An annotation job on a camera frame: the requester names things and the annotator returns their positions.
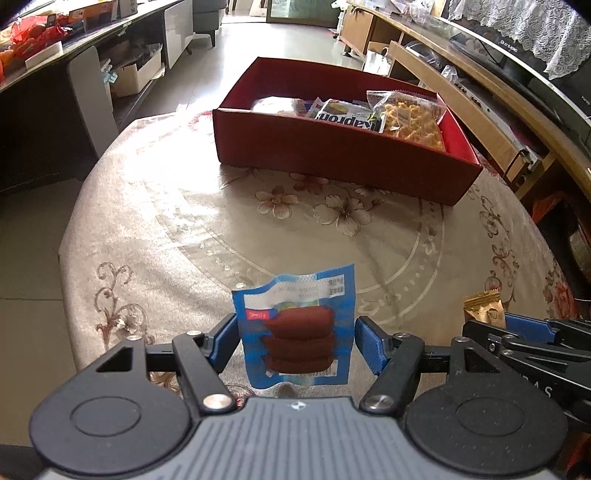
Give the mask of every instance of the blue snack package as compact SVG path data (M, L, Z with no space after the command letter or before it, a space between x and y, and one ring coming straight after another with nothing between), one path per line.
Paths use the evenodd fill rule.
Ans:
M253 387L348 382L355 335L353 265L279 275L262 287L233 291L232 299Z

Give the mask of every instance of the gold wrapper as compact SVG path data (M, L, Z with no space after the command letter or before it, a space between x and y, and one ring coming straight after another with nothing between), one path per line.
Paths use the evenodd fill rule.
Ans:
M498 290L488 290L464 299L464 317L506 328L505 310Z

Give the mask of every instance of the snack bag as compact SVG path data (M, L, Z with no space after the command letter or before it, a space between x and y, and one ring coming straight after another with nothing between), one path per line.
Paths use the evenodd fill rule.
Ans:
M466 320L478 320L496 327L507 328L505 309L501 294L497 289L487 290L464 299L464 317Z
M400 91L370 91L368 101L380 118L380 133L445 151L439 130L444 105Z
M341 100L325 102L316 119L365 130L375 129L375 115L370 109Z
M320 109L323 105L324 102L320 100L320 97L316 97L316 100L314 100L308 108L308 113L306 114L306 117L316 118L316 115L318 115L318 112L320 112Z
M353 265L232 292L254 388L342 385L355 334Z
M306 116L308 109L301 98L266 97L256 100L251 110L259 113L275 113L282 116Z

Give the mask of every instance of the sofa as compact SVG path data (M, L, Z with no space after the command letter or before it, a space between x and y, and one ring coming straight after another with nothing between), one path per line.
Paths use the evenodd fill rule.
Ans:
M228 0L193 0L193 31L206 33L216 46L216 30L222 24Z

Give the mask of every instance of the floral tablecloth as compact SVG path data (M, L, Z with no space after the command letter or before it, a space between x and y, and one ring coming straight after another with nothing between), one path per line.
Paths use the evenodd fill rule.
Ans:
M461 333L463 298L483 289L500 289L506 310L518 314L567 317L572 308L537 228L487 170L445 207L300 173L222 166L211 114L172 114L134 122L80 192L60 247L76 365L130 334L162 343L208 331L233 310L232 289L351 262L356 314L432 345ZM248 385L242 355L223 380ZM265 394L358 399L373 379L354 348L348 385L278 385Z

